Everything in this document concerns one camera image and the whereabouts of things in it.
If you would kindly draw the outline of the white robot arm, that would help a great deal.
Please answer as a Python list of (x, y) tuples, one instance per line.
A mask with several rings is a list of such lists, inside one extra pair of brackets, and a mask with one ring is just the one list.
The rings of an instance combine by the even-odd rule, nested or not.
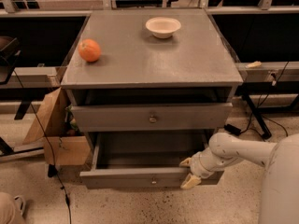
[(182, 161), (190, 172), (182, 182), (191, 189), (214, 173), (241, 161), (264, 168), (258, 224), (299, 224), (299, 134), (277, 143), (241, 140), (215, 133), (208, 147)]

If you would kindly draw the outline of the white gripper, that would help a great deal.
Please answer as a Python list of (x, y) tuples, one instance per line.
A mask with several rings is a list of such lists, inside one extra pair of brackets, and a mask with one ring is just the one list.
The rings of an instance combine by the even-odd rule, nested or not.
[(215, 171), (213, 170), (215, 162), (213, 161), (212, 154), (208, 152), (197, 152), (191, 158), (183, 160), (179, 166), (189, 167), (191, 174), (187, 174), (185, 180), (180, 187), (182, 189), (192, 189), (201, 183), (201, 178), (207, 179), (212, 176)]

